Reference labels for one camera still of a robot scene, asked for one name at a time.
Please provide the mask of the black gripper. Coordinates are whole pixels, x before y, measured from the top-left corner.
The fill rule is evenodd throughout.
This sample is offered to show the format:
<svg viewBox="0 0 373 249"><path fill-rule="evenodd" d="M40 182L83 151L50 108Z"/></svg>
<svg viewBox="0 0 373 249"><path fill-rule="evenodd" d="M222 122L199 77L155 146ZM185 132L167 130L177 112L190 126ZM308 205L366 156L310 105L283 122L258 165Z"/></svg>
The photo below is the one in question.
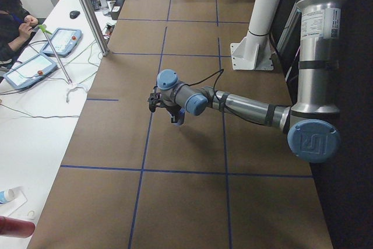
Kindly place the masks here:
<svg viewBox="0 0 373 249"><path fill-rule="evenodd" d="M177 124L180 116L180 106L170 102L164 102L165 108L171 116L171 123Z"/></svg>

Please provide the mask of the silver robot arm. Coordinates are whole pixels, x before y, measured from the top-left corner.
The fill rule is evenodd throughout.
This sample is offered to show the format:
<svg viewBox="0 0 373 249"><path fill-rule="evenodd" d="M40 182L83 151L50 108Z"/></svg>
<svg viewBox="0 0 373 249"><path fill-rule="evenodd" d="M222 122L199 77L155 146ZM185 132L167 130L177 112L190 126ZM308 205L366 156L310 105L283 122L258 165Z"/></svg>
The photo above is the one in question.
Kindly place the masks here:
<svg viewBox="0 0 373 249"><path fill-rule="evenodd" d="M267 104L214 87L197 88L166 69L157 75L150 94L150 111L165 108L173 124L181 125L185 113L201 114L205 108L230 113L245 121L276 127L287 134L291 151L310 163L333 157L341 143L330 121L339 116L335 105L340 17L347 0L295 0L278 42L284 47L294 26L300 26L300 46L286 75L292 106Z"/></svg>

